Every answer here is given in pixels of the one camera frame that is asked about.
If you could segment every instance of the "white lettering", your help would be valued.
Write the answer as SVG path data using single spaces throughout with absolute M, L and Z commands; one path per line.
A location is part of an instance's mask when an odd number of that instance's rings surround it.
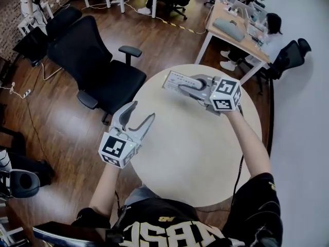
M 169 247 L 178 247 L 178 240 L 185 240 L 188 247 L 200 247 L 199 243 L 196 243 L 194 235 L 191 229 L 191 221 L 182 222 L 176 225 L 172 225 L 167 228 L 167 235 Z M 176 234 L 177 229 L 182 229 L 183 234 Z
M 211 234 L 216 235 L 219 238 L 224 238 L 224 235 L 219 228 L 205 225 L 199 221 L 192 221 L 192 223 L 198 227 L 199 232 L 202 236 L 203 239 L 201 242 L 202 247 L 206 247 L 215 241 L 215 237 L 213 235 L 210 235 L 209 232 Z
M 148 242 L 155 241 L 158 242 L 158 247 L 167 247 L 167 239 L 163 236 L 150 236 L 149 230 L 155 231 L 156 234 L 165 234 L 166 230 L 164 228 L 153 226 L 144 222 L 140 225 L 140 234 L 144 238 L 145 241 L 140 240 L 140 247 L 149 247 L 150 244 Z
M 127 231 L 132 226 L 132 241 L 124 240 L 121 246 L 139 247 L 139 222 L 135 221 L 132 225 L 126 227 L 123 231 Z

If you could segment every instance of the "yellow-black tape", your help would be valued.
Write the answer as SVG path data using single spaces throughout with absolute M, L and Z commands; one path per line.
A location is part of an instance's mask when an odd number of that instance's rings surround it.
M 182 27 L 182 26 L 179 26 L 179 25 L 176 25 L 176 24 L 173 24 L 173 23 L 170 23 L 170 22 L 164 21 L 164 20 L 162 20 L 162 22 L 164 22 L 165 24 L 169 24 L 169 25 L 172 25 L 172 26 L 174 26 L 174 27 L 179 27 L 179 28 L 181 28 L 181 29 L 185 29 L 185 30 L 188 30 L 188 31 L 190 31 L 190 32 L 192 32 L 192 33 L 195 33 L 192 29 L 185 28 L 185 27 Z

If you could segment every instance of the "brick wall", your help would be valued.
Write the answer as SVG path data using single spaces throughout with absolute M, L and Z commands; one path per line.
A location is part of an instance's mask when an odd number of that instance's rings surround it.
M 54 13 L 59 6 L 56 0 L 41 0 L 54 4 L 51 9 Z M 69 0 L 60 0 L 61 5 Z M 22 34 L 17 25 L 23 20 L 20 0 L 0 0 L 0 56 L 13 61 L 16 53 L 12 50 Z

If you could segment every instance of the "wooden desk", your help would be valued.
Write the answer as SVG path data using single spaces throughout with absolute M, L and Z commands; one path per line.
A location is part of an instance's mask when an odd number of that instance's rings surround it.
M 225 20 L 231 21 L 234 20 L 237 23 L 237 26 L 239 27 L 240 30 L 244 30 L 246 31 L 245 27 L 244 27 L 244 20 L 242 17 L 237 16 L 234 17 L 230 14 L 228 14 L 226 11 L 224 11 L 225 7 L 227 7 L 227 5 L 222 4 L 219 0 L 216 0 L 210 20 L 208 22 L 208 34 L 206 36 L 206 39 L 202 45 L 202 48 L 194 62 L 194 64 L 199 64 L 201 61 L 202 56 L 204 55 L 208 44 L 212 38 L 212 36 L 215 36 L 217 38 L 220 38 L 221 40 L 224 40 L 236 47 L 238 47 L 239 49 L 242 49 L 243 51 L 249 53 L 250 55 L 254 56 L 255 58 L 257 58 L 258 60 L 260 60 L 260 63 L 253 67 L 241 80 L 240 83 L 243 84 L 245 83 L 248 79 L 251 78 L 252 75 L 254 75 L 261 67 L 263 67 L 266 63 L 269 63 L 270 60 L 269 58 L 256 47 L 255 42 L 253 42 L 251 40 L 251 37 L 247 34 L 245 36 L 245 38 L 241 41 L 238 42 L 236 41 L 234 38 L 230 37 L 229 35 L 227 35 L 226 33 L 222 32 L 221 30 L 219 30 L 218 28 L 215 28 L 212 23 L 218 18 L 218 17 L 222 17 Z

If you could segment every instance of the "white sneaker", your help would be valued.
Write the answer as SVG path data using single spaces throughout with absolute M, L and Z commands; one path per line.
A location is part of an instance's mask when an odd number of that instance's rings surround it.
M 231 51 L 221 51 L 221 55 L 224 57 L 224 58 L 227 58 L 227 59 L 230 59 L 228 57 L 228 55 L 230 54 Z
M 151 10 L 147 7 L 139 8 L 137 12 L 140 14 L 151 14 Z
M 233 64 L 231 61 L 221 61 L 221 67 L 227 69 L 231 72 L 235 70 L 236 64 Z

